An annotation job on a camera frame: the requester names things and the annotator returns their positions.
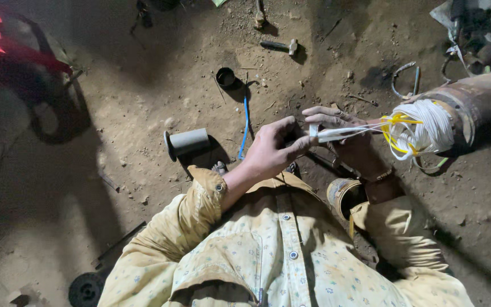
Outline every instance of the white wire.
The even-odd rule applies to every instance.
[[[390,136],[396,141],[396,147],[405,151],[400,152],[390,146],[393,156],[401,161],[413,156],[413,148],[416,150],[417,156],[452,148],[454,136],[450,124],[450,115],[439,104],[424,99],[415,101],[413,104],[399,105],[393,109],[390,118],[399,114],[408,115],[407,120],[423,123],[392,123],[387,121],[353,128],[327,129],[322,132],[317,132],[317,125],[310,125],[310,136],[317,136],[319,143],[324,143],[356,136],[382,126],[389,126]]]

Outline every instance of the wire bundle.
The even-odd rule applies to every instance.
[[[316,125],[310,125],[310,136],[317,136],[319,142],[324,143],[369,130],[382,130],[393,156],[404,161],[452,148],[454,136],[450,118],[436,101],[424,99],[394,108],[390,116],[383,116],[377,124],[326,129],[321,132],[317,131]]]

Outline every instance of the foot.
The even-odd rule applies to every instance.
[[[287,168],[285,168],[285,171],[295,175],[296,177],[299,177],[299,178],[301,177],[301,173],[298,170],[298,164],[295,161],[293,161],[291,164],[289,164],[289,166]]]
[[[222,163],[222,161],[218,161],[217,164],[212,167],[212,171],[219,173],[221,176],[228,172],[226,165]]]

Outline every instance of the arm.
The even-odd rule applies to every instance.
[[[327,128],[364,124],[338,109],[314,107],[304,110],[307,123]],[[414,306],[472,306],[464,286],[448,272],[448,264],[430,230],[424,229],[429,217],[401,188],[391,168],[371,146],[371,137],[354,136],[344,143],[331,143],[340,159],[355,169],[364,182],[368,204],[351,210],[356,226],[367,231],[381,257],[405,277],[395,285]]]
[[[189,167],[194,177],[181,194],[156,214],[145,230],[124,248],[107,277],[99,306],[162,306],[171,294],[174,271],[181,258],[209,234],[211,227],[253,185],[275,177],[308,150],[310,138],[283,148],[283,138],[299,131],[294,117],[263,126],[245,160],[221,177],[206,169]]]

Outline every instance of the rusty metal pipe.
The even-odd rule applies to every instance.
[[[435,99],[452,116],[454,146],[440,153],[456,157],[491,146],[491,73],[435,88],[404,103]]]

